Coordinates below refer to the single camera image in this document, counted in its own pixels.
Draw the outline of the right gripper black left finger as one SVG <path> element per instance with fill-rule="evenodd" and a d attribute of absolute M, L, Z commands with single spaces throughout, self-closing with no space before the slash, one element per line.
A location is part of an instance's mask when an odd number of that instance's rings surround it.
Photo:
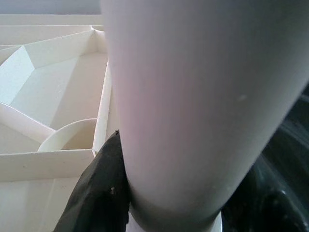
<path fill-rule="evenodd" d="M 124 232 L 130 192 L 120 132 L 115 131 L 77 181 L 56 232 Z"/>

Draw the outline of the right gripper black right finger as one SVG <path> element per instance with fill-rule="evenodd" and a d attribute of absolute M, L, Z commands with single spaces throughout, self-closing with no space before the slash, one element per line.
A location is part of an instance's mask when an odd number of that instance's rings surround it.
<path fill-rule="evenodd" d="M 307 232 L 309 217 L 285 191 L 239 186 L 222 208 L 224 232 Z"/>

